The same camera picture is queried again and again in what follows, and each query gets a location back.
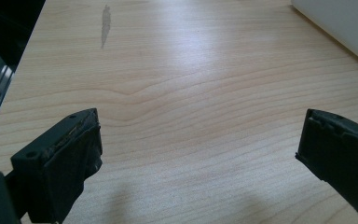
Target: black robotic claw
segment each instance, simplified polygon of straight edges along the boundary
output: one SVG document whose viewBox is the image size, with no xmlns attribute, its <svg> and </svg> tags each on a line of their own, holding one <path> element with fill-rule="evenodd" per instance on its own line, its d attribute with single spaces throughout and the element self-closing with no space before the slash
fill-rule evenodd
<svg viewBox="0 0 358 224">
<path fill-rule="evenodd" d="M 296 158 L 358 212 L 358 124 L 309 109 Z"/>
<path fill-rule="evenodd" d="M 0 223 L 20 223 L 26 212 L 32 222 L 62 223 L 102 153 L 97 109 L 61 120 L 11 158 L 5 179 L 0 174 Z"/>
</svg>

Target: light wood surface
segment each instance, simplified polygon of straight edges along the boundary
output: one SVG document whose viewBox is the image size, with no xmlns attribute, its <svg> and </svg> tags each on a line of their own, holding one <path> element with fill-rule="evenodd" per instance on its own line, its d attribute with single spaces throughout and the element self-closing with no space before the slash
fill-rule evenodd
<svg viewBox="0 0 358 224">
<path fill-rule="evenodd" d="M 104 164 L 65 223 L 358 223 L 295 159 L 307 108 L 358 122 L 358 58 L 289 0 L 47 0 L 0 110 L 0 171 L 90 107 Z"/>
</svg>

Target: black object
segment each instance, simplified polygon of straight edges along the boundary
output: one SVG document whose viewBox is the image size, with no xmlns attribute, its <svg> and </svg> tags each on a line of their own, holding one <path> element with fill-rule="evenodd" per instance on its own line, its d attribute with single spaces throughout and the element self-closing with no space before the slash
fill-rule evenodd
<svg viewBox="0 0 358 224">
<path fill-rule="evenodd" d="M 102 153 L 95 108 L 54 125 L 11 158 L 6 184 L 0 174 L 0 223 L 20 223 L 25 212 L 33 222 L 62 223 L 84 180 L 100 169 Z"/>
<path fill-rule="evenodd" d="M 358 212 L 358 124 L 309 109 L 296 158 Z"/>
</svg>

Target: wood grain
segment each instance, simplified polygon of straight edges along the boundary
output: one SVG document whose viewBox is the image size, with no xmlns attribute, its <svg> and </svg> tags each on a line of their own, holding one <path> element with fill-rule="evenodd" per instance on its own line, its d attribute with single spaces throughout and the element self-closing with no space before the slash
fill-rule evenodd
<svg viewBox="0 0 358 224">
<path fill-rule="evenodd" d="M 89 107 L 104 164 L 65 223 L 358 223 L 294 157 L 307 108 L 358 122 L 358 58 L 289 1 L 47 1 L 0 110 L 0 171 Z"/>
</svg>

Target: wooden table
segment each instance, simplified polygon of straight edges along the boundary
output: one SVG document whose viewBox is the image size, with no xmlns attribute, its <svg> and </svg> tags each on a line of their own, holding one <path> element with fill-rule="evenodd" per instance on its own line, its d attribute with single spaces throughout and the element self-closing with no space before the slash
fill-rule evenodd
<svg viewBox="0 0 358 224">
<path fill-rule="evenodd" d="M 358 223 L 295 159 L 307 108 L 358 122 L 358 58 L 288 0 L 48 0 L 0 110 L 0 171 L 90 107 L 104 164 L 65 223 Z"/>
</svg>

